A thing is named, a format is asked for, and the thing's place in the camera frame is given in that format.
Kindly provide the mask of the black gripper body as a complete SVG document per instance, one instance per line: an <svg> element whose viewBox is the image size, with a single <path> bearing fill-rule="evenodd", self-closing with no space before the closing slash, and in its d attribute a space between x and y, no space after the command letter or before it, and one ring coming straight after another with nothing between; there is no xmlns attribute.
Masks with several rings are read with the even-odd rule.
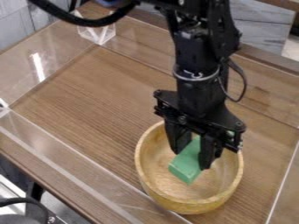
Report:
<svg viewBox="0 0 299 224"><path fill-rule="evenodd" d="M229 112L225 100L237 102L228 95L227 71L209 76L175 71L176 90L156 90L155 113L173 123L187 126L192 134L200 137L215 136L223 148L239 151L245 124Z"/></svg>

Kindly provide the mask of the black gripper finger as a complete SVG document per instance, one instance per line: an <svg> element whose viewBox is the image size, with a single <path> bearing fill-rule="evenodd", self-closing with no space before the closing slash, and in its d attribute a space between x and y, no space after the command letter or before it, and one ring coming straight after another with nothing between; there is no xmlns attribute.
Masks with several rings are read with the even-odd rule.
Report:
<svg viewBox="0 0 299 224"><path fill-rule="evenodd" d="M179 154L192 140L192 133L185 125L168 120L164 121L164 130L172 152Z"/></svg>
<svg viewBox="0 0 299 224"><path fill-rule="evenodd" d="M205 134L200 137L199 165L201 170L211 168L211 164L223 152L221 141L212 135Z"/></svg>

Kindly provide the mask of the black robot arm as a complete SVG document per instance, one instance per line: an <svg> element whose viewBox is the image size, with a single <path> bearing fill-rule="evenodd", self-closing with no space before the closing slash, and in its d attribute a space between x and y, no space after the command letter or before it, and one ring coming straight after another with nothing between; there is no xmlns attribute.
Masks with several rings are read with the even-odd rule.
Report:
<svg viewBox="0 0 299 224"><path fill-rule="evenodd" d="M153 92L155 113L164 119L172 152L180 154L192 135L199 135L195 161L205 170L224 149L239 151L245 124L225 105L227 100L240 101L228 94L229 69L241 71L231 60L241 33L229 0L96 0L113 9L111 15L97 19L75 16L49 0L28 1L60 20L85 27L112 25L137 5L151 4L165 19L175 51L176 89Z"/></svg>

